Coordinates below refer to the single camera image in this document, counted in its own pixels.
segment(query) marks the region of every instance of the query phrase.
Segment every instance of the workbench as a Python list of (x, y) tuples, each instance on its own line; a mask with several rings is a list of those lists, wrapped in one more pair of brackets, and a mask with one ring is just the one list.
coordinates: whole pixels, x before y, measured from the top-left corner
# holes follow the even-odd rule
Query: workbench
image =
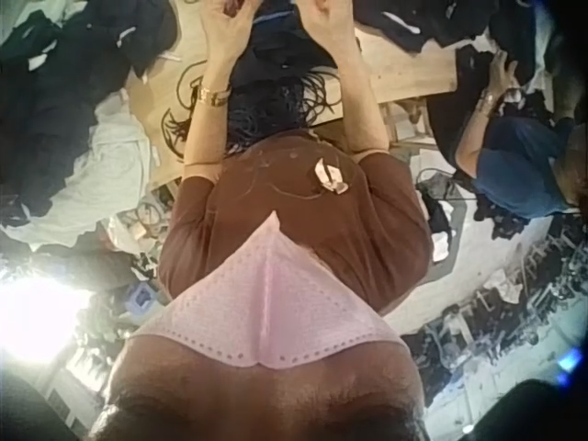
[[(179, 22), (179, 35), (169, 51), (175, 60), (160, 58), (145, 79), (133, 74), (127, 83), (132, 112), (143, 124), (153, 145), (158, 149), (161, 163), (153, 171), (152, 188), (169, 184), (181, 176), (182, 164), (166, 147), (162, 134), (162, 118), (171, 109), (177, 119), (187, 117), (180, 106), (176, 87), (182, 73), (195, 63), (207, 59), (207, 45), (199, 17), (200, 4), (172, 0)], [(371, 81), (379, 103), (406, 98), (450, 92), (457, 87), (455, 51), (443, 50), (432, 41), (422, 53), (411, 55), (385, 40), (370, 29), (357, 29), (364, 59), (371, 71)], [(181, 97), (189, 102), (189, 83), (200, 77), (206, 68), (202, 63), (189, 69), (179, 87)], [(340, 97), (339, 82), (327, 79), (329, 102)], [(341, 106), (325, 111), (318, 123), (339, 119)]]

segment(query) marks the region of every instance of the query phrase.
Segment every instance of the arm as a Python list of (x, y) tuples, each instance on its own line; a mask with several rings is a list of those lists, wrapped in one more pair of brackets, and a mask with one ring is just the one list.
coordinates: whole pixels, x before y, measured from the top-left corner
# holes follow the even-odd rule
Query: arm
[[(261, 0), (246, 0), (240, 10), (227, 11), (223, 0), (205, 0), (200, 9), (209, 61), (201, 87), (212, 94), (228, 91), (232, 68), (245, 50)], [(200, 100), (194, 107), (184, 153), (184, 179), (201, 176), (216, 183), (227, 143), (227, 104)]]
[(297, 0), (302, 24), (333, 57), (339, 68), (345, 137), (359, 161), (373, 152), (387, 153), (390, 140), (366, 67), (356, 43), (351, 0)]
[(496, 103), (515, 81), (516, 62), (505, 68), (507, 53), (498, 51), (490, 67), (490, 84), (482, 93), (468, 125), (461, 136), (456, 150), (459, 168), (475, 178), (478, 174), (478, 160), (484, 143), (484, 134), (490, 122), (490, 115)]

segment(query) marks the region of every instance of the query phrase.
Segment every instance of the person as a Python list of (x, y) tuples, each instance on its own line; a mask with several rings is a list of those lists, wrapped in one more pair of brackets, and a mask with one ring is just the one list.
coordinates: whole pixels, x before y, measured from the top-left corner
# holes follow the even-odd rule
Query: person
[[(577, 75), (564, 90), (554, 81), (559, 89), (554, 130), (534, 119), (493, 118), (500, 99), (515, 85), (516, 62), (507, 67), (506, 59), (504, 51), (495, 55), (490, 83), (449, 162), (471, 177), (474, 188), (491, 202), (519, 217), (541, 218), (579, 207), (586, 189), (586, 157), (569, 148), (568, 140), (582, 84)], [(570, 160), (576, 156), (579, 161)]]
[(127, 342), (91, 440), (428, 438), (418, 369), (380, 314), (427, 272), (430, 232), (351, 0), (296, 2), (338, 66), (349, 152), (293, 130), (223, 160), (260, 3), (201, 2), (209, 61), (159, 267), (175, 299)]

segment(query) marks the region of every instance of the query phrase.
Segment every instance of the bright light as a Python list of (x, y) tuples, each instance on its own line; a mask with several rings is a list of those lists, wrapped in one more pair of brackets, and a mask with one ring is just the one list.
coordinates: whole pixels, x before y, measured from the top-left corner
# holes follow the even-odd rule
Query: bright light
[(74, 335), (76, 314), (92, 293), (50, 278), (0, 285), (0, 347), (32, 363), (49, 363)]

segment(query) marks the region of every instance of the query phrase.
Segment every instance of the brown shirt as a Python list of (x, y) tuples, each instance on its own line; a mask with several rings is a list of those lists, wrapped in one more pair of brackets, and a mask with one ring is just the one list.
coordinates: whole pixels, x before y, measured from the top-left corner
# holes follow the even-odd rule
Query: brown shirt
[[(344, 194), (320, 184), (321, 158), (340, 168)], [(216, 269), (274, 210), (283, 233), (376, 311), (391, 311), (428, 270), (430, 232), (408, 167), (385, 153), (356, 164), (296, 130), (227, 161), (216, 186), (202, 177), (182, 182), (159, 266), (170, 295)]]

